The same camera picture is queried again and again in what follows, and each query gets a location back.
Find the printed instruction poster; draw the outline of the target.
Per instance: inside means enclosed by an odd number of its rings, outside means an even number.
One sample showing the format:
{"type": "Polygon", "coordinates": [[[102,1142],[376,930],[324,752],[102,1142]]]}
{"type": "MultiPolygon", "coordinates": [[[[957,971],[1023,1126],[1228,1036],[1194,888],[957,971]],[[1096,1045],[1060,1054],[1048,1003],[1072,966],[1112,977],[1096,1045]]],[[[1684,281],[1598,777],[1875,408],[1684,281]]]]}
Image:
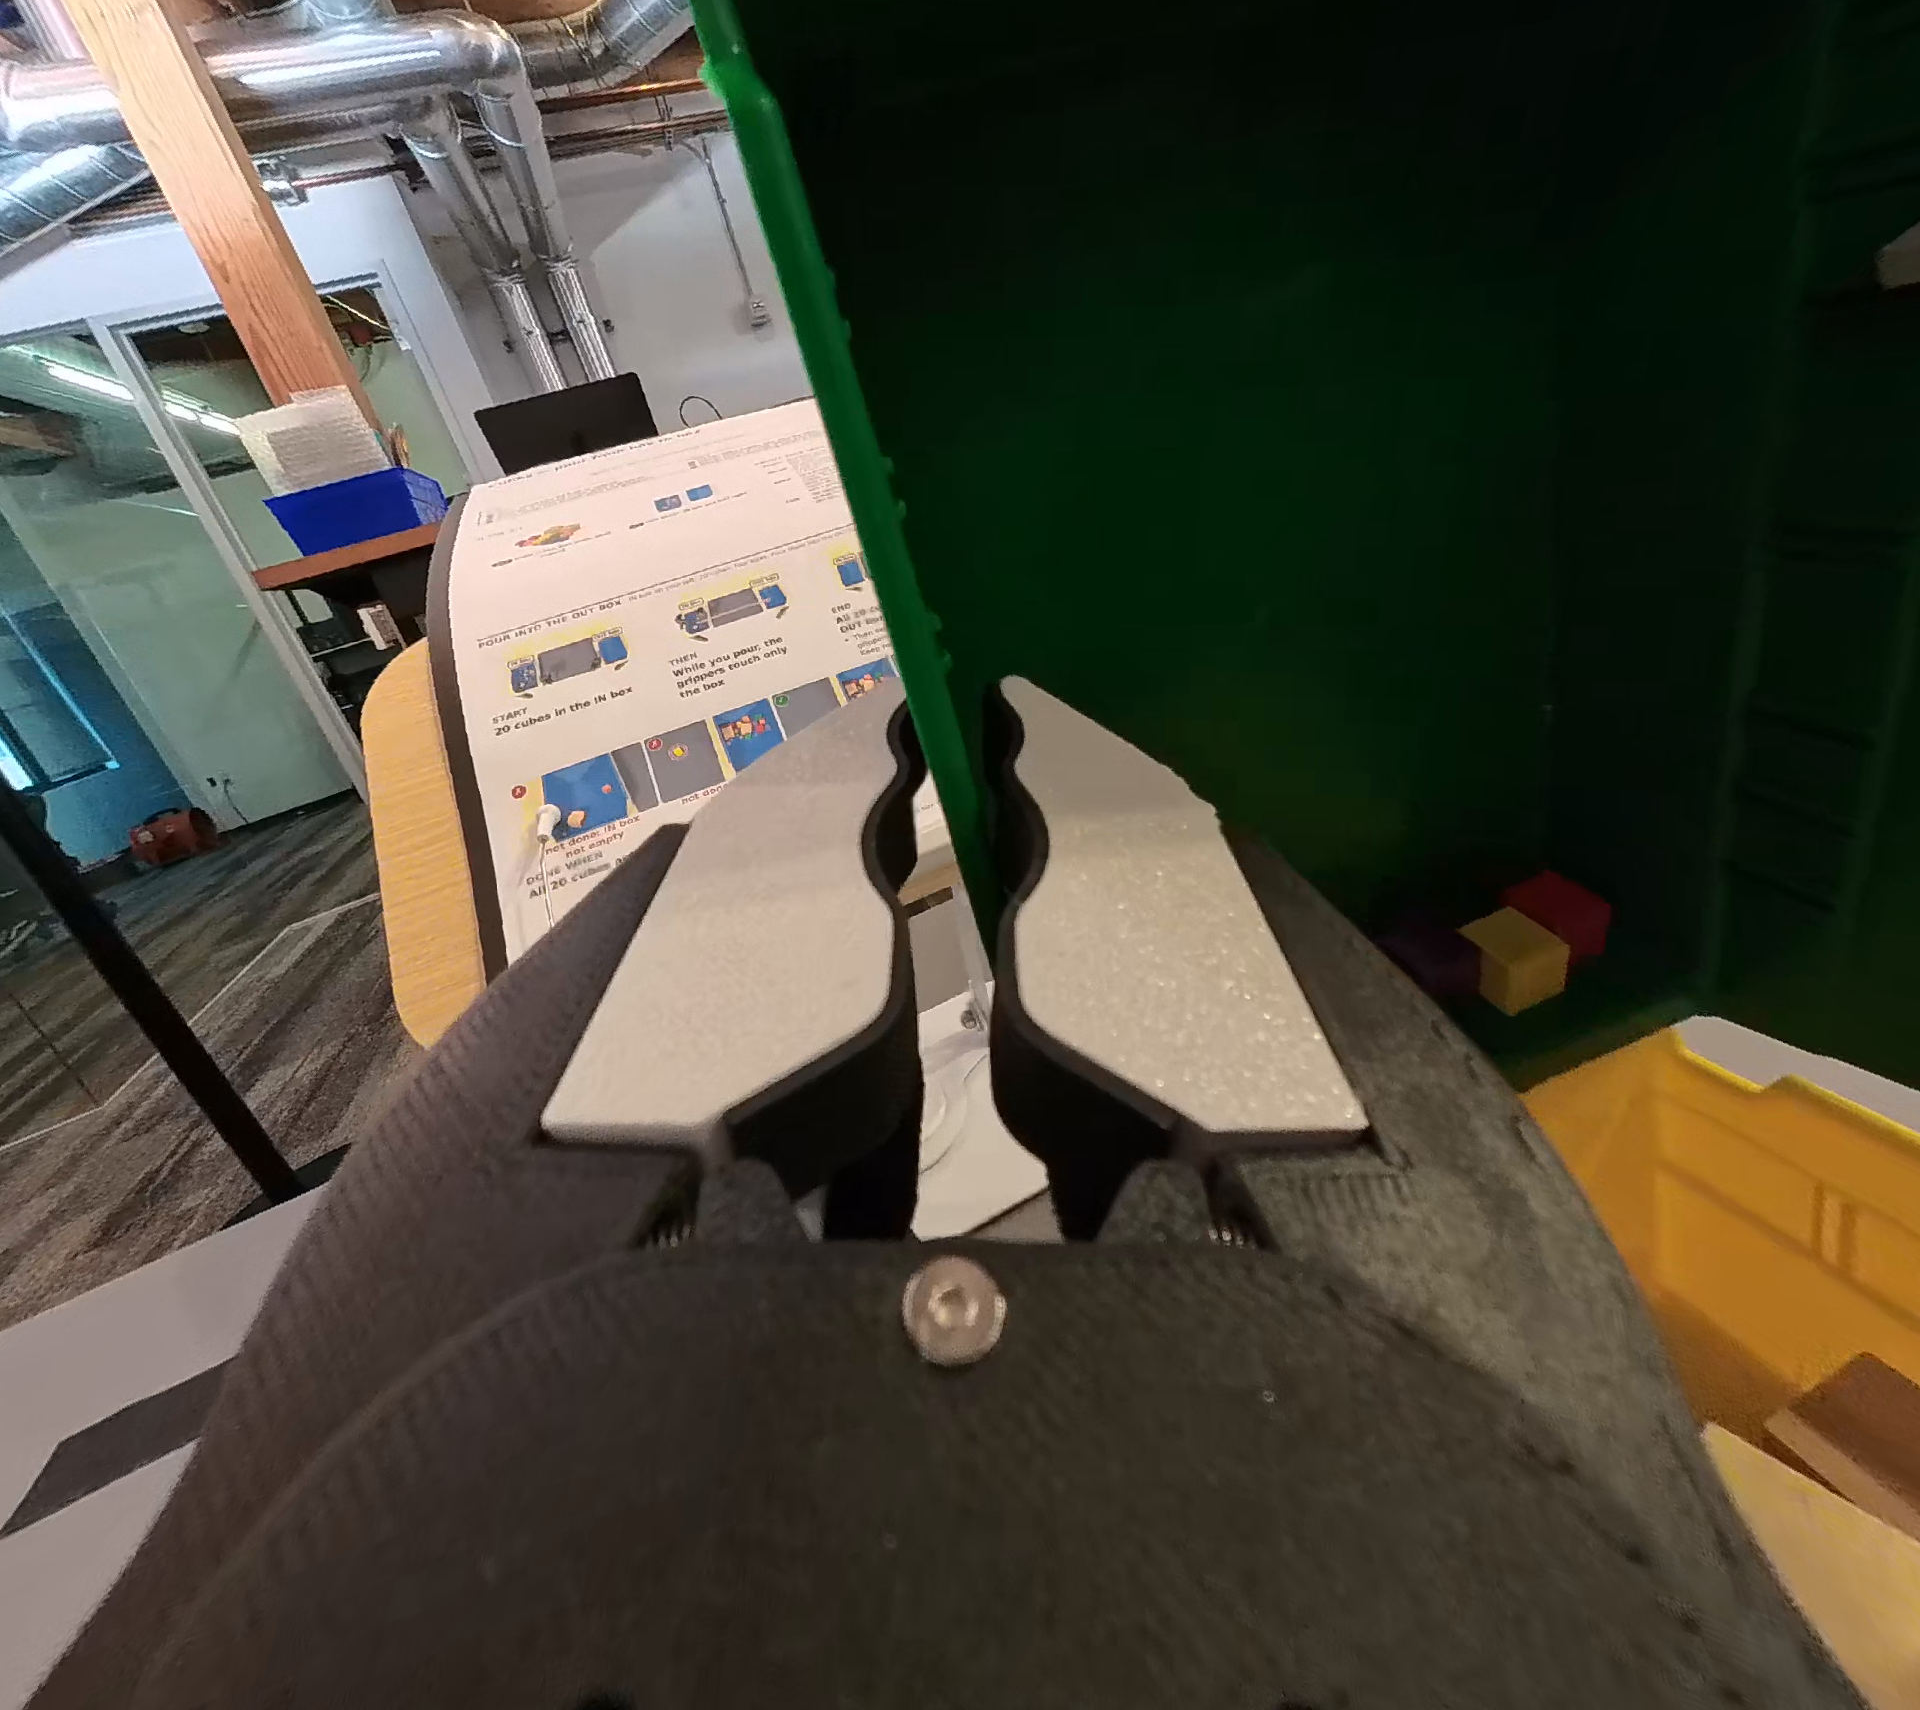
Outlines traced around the printed instruction poster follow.
{"type": "Polygon", "coordinates": [[[434,569],[482,983],[658,829],[903,679],[815,398],[477,485],[434,569]]]}

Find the green plastic box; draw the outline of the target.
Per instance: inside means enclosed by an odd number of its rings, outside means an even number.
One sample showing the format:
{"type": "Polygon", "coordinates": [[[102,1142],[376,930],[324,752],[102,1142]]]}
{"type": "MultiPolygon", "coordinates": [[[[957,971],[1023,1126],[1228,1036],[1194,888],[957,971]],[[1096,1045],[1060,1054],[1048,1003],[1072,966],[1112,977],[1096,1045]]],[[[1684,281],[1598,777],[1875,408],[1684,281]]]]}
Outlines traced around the green plastic box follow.
{"type": "Polygon", "coordinates": [[[1559,873],[1515,1077],[1917,1084],[1917,0],[693,0],[940,777],[991,684],[1365,933],[1559,873]]]}

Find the light wooden chair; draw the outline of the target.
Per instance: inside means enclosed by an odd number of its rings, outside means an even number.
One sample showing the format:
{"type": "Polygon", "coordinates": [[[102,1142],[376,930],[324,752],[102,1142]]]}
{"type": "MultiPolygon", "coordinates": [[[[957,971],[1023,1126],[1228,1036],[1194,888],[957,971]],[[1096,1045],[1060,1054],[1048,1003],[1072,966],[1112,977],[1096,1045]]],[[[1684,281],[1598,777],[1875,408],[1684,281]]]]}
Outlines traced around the light wooden chair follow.
{"type": "Polygon", "coordinates": [[[402,648],[381,670],[361,725],[396,1014],[404,1032],[430,1049],[489,977],[426,643],[402,648]]]}

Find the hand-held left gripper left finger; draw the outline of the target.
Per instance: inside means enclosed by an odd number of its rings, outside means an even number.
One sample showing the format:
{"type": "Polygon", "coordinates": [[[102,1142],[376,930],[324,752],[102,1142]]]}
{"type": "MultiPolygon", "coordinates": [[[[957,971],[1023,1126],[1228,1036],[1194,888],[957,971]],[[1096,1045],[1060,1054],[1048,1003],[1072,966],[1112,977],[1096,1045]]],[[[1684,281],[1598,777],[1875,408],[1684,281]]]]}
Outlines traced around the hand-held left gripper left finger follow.
{"type": "Polygon", "coordinates": [[[923,1054],[901,888],[923,751],[901,690],[815,723],[689,822],[540,1114],[594,1149],[756,1163],[829,1240],[904,1239],[923,1054]]]}

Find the purple wooden cube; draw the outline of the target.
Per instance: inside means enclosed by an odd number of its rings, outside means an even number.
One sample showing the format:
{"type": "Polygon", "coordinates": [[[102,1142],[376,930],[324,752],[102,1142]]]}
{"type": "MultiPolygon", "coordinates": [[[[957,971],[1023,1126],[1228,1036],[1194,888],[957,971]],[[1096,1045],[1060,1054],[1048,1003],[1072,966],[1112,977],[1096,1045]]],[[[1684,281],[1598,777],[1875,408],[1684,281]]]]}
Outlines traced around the purple wooden cube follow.
{"type": "Polygon", "coordinates": [[[1478,998],[1483,952],[1435,907],[1411,907],[1388,917],[1374,933],[1374,943],[1435,1003],[1478,998]]]}

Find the black laptop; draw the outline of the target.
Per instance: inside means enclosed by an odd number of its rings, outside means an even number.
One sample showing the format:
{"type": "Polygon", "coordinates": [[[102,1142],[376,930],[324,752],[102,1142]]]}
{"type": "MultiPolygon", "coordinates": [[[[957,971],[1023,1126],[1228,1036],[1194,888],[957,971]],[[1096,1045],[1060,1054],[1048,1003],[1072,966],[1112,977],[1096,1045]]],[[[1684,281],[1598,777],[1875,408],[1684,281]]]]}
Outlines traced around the black laptop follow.
{"type": "Polygon", "coordinates": [[[496,403],[477,410],[474,424],[504,476],[649,442],[660,435],[636,375],[592,378],[496,403]]]}

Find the stack of clear containers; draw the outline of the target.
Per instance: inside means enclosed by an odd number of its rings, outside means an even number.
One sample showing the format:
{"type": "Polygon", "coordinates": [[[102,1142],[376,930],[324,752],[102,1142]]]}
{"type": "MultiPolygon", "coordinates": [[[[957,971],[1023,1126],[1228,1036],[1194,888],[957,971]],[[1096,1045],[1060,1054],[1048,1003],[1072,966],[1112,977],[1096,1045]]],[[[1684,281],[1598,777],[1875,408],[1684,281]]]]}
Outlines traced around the stack of clear containers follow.
{"type": "Polygon", "coordinates": [[[382,429],[342,384],[233,421],[269,498],[298,496],[394,467],[382,429]]]}

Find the yellow plastic box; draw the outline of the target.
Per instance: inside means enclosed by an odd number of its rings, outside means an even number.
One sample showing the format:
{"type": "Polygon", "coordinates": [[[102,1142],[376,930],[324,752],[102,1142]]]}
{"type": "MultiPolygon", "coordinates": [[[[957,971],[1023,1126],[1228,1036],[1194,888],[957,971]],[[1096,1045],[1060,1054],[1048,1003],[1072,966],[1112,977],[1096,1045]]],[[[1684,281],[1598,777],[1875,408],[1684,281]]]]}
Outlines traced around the yellow plastic box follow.
{"type": "Polygon", "coordinates": [[[1701,1431],[1756,1443],[1858,1356],[1919,1390],[1915,1090],[1697,1018],[1524,1105],[1618,1246],[1701,1431]]]}

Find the silver insulated pipes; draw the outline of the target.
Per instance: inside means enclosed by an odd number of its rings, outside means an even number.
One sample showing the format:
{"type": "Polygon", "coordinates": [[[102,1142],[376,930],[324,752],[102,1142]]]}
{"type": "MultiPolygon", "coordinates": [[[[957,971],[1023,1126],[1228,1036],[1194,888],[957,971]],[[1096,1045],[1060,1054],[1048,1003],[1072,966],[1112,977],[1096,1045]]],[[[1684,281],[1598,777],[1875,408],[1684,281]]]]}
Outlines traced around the silver insulated pipes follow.
{"type": "Polygon", "coordinates": [[[523,375],[544,394],[568,389],[525,267],[525,259],[535,259],[583,378],[612,378],[612,352],[581,272],[519,43],[493,20],[464,11],[394,18],[388,30],[407,34],[425,50],[418,60],[422,95],[418,106],[401,117],[401,139],[479,268],[493,309],[516,345],[523,375]],[[521,232],[500,216],[469,154],[456,95],[472,100],[521,232]]]}

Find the brown wooden desk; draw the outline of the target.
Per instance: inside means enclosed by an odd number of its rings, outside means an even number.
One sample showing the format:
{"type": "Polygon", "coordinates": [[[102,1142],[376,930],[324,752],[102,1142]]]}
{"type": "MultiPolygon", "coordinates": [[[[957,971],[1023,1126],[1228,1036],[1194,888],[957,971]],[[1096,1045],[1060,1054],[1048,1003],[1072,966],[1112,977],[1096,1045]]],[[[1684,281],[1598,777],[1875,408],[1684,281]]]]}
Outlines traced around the brown wooden desk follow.
{"type": "Polygon", "coordinates": [[[298,560],[252,570],[252,582],[270,595],[312,592],[347,608],[381,603],[388,608],[401,645],[425,643],[429,575],[440,522],[374,537],[298,560]]]}

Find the yellow wooden cube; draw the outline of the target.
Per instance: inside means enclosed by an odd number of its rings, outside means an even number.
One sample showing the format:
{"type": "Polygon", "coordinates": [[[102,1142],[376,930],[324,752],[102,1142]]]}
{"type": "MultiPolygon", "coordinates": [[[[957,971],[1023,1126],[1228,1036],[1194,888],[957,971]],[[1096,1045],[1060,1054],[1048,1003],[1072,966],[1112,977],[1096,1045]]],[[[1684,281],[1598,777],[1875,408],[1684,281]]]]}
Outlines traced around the yellow wooden cube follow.
{"type": "Polygon", "coordinates": [[[1476,960],[1478,997],[1517,1018],[1568,989],[1572,946],[1517,907],[1498,907],[1456,935],[1476,960]]]}

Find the black tape mark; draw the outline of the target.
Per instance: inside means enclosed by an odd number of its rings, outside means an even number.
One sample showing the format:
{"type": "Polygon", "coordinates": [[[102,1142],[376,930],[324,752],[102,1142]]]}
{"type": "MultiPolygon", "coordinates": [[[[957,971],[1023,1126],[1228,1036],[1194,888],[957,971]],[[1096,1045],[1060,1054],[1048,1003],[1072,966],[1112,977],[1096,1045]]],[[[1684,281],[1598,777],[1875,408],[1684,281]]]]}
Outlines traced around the black tape mark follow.
{"type": "Polygon", "coordinates": [[[198,1443],[221,1396],[226,1364],[150,1393],[65,1436],[3,1525],[28,1531],[134,1472],[198,1443]]]}

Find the wooden pillar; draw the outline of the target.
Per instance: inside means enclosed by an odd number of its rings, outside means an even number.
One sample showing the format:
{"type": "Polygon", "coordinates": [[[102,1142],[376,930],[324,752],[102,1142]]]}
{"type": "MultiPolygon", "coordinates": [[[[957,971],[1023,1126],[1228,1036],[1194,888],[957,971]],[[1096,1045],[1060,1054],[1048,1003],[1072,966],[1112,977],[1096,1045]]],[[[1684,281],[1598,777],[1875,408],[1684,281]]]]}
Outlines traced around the wooden pillar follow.
{"type": "Polygon", "coordinates": [[[58,0],[274,405],[345,393],[376,413],[169,0],[58,0]]]}

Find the pile of wooden cubes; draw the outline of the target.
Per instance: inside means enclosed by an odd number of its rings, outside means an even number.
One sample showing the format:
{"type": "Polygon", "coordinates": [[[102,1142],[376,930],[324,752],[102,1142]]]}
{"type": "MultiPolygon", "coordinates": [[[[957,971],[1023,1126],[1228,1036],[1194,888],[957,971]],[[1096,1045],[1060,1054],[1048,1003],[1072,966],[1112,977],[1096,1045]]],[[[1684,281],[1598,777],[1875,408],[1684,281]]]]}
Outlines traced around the pile of wooden cubes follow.
{"type": "Polygon", "coordinates": [[[1919,1389],[1860,1355],[1769,1414],[1701,1431],[1741,1517],[1860,1698],[1919,1704],[1919,1389]]]}

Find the blue plastic bin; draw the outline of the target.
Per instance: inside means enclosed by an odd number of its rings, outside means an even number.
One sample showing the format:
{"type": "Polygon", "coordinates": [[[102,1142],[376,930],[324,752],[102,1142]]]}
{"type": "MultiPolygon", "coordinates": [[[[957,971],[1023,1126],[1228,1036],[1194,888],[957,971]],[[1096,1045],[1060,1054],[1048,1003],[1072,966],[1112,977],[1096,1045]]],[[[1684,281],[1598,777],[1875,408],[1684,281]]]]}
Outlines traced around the blue plastic bin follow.
{"type": "Polygon", "coordinates": [[[301,557],[434,528],[451,509],[437,479],[407,467],[342,476],[269,496],[263,504],[301,557]]]}

